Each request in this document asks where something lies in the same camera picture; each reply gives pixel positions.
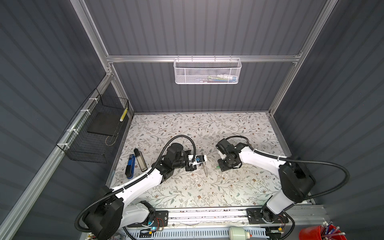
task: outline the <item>white container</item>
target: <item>white container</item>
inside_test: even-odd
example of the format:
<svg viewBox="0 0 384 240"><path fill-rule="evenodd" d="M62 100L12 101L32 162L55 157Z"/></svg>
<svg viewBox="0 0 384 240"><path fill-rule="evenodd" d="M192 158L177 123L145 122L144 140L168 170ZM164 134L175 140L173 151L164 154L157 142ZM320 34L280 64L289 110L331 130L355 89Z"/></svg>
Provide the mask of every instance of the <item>white container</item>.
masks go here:
<svg viewBox="0 0 384 240"><path fill-rule="evenodd" d="M251 238L251 234L245 231L242 227L230 227L229 239L230 240L247 240Z"/></svg>
<svg viewBox="0 0 384 240"><path fill-rule="evenodd" d="M240 59L193 58L191 61L175 58L175 82L177 84L237 84L240 76Z"/></svg>

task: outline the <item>gray corrugated wall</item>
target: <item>gray corrugated wall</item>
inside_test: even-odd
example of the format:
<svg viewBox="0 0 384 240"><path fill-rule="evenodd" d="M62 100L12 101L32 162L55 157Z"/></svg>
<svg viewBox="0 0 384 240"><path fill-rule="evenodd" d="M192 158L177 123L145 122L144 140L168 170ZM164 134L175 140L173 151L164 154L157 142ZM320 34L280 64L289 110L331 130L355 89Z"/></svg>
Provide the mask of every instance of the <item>gray corrugated wall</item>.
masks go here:
<svg viewBox="0 0 384 240"><path fill-rule="evenodd" d="M3 0L0 19L2 222L105 71L69 1ZM109 169L65 158L14 239L77 238L73 219Z"/></svg>
<svg viewBox="0 0 384 240"><path fill-rule="evenodd" d="M176 84L172 63L115 63L136 112L268 110L292 63L243 63L238 84Z"/></svg>
<svg viewBox="0 0 384 240"><path fill-rule="evenodd" d="M110 55L293 55L324 0L86 0Z"/></svg>
<svg viewBox="0 0 384 240"><path fill-rule="evenodd" d="M347 186L319 197L347 239L382 239L384 1L339 0L275 114L294 154L339 163ZM313 193L342 179L310 166Z"/></svg>
<svg viewBox="0 0 384 240"><path fill-rule="evenodd" d="M110 55L294 55L324 2L86 0ZM238 84L188 86L172 64L115 66L136 112L173 112L268 110L291 64L243 63Z"/></svg>

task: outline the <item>white mesh basket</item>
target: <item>white mesh basket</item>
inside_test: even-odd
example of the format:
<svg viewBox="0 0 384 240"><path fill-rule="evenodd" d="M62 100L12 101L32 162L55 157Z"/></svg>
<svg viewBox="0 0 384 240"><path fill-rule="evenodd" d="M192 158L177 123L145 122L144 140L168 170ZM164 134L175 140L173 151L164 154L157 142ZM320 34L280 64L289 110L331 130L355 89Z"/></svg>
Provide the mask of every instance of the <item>white mesh basket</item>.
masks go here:
<svg viewBox="0 0 384 240"><path fill-rule="evenodd" d="M240 76L241 61L179 61L175 58L173 67L177 84L236 84Z"/></svg>

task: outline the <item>wire mesh basket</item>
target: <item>wire mesh basket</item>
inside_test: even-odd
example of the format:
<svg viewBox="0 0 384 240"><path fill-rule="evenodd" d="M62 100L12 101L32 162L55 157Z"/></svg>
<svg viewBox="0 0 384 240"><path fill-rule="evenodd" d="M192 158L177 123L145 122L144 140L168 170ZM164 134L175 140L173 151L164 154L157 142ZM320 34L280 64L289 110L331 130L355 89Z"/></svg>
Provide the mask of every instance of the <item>wire mesh basket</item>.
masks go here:
<svg viewBox="0 0 384 240"><path fill-rule="evenodd" d="M175 58L173 63L177 84L237 84L241 66L240 59L179 61Z"/></svg>
<svg viewBox="0 0 384 240"><path fill-rule="evenodd" d="M99 95L87 110L82 111L80 121L72 129L66 130L70 131L66 142L57 142L57 146L71 160L98 163L114 161L128 124L128 117L122 117L127 114L128 99ZM113 134L106 136L89 131L99 113L116 117Z"/></svg>

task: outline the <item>floral tablecloth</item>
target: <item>floral tablecloth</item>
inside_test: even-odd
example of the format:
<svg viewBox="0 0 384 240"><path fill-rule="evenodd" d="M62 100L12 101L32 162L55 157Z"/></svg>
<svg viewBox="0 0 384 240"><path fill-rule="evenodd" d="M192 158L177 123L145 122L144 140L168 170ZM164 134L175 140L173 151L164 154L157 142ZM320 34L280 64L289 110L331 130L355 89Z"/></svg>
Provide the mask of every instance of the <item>floral tablecloth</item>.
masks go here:
<svg viewBox="0 0 384 240"><path fill-rule="evenodd" d="M198 167L193 172L176 169L174 175L161 185L149 189L133 203L147 200L156 208L220 207L263 205L280 188L279 178L264 169L243 164L240 169L221 172L215 145L232 135L249 138L259 150L284 155L265 113L153 114L135 115L124 144L112 181L118 186L128 181L124 172L128 157L138 148L149 167L165 143L172 137L190 136L198 155L207 155L208 177ZM230 139L236 144L243 139ZM184 150L191 143L176 139ZM142 174L136 163L134 175Z"/></svg>

